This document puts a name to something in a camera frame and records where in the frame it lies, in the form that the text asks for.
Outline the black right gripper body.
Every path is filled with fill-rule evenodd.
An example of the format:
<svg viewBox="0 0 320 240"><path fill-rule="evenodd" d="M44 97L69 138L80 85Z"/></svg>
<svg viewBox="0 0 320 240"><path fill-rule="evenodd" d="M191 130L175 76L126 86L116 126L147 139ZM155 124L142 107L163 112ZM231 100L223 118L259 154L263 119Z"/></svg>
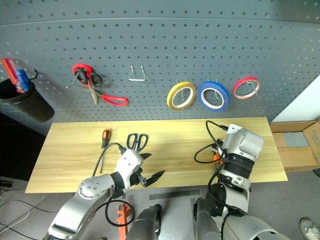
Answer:
<svg viewBox="0 0 320 240"><path fill-rule="evenodd" d="M224 152L223 149L222 149L222 146L223 146L224 142L219 138L216 141L217 141L217 143L214 142L211 145L211 151L214 152L214 153L222 154Z"/></svg>

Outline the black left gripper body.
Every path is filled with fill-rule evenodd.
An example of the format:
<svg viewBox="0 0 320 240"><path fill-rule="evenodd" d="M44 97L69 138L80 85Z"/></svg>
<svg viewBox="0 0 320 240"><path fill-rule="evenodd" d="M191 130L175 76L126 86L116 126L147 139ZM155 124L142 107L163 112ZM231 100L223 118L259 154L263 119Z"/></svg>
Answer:
<svg viewBox="0 0 320 240"><path fill-rule="evenodd" d="M135 186L141 184L143 187L147 187L147 179L142 176L143 169L139 167L136 171L133 171L129 177L130 186Z"/></svg>

